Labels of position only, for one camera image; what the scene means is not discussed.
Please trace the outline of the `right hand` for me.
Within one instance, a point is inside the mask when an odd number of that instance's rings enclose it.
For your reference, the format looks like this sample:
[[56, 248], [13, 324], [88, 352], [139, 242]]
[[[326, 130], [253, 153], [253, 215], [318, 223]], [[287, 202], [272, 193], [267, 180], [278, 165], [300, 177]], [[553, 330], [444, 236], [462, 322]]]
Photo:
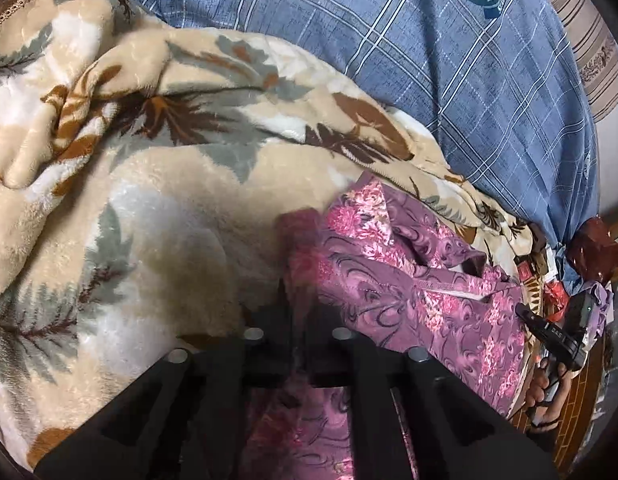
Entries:
[[531, 432], [555, 429], [570, 393], [572, 371], [563, 363], [557, 363], [553, 367], [557, 382], [553, 384], [548, 371], [550, 366], [549, 359], [543, 359], [538, 364], [525, 395], [525, 407], [531, 412]]

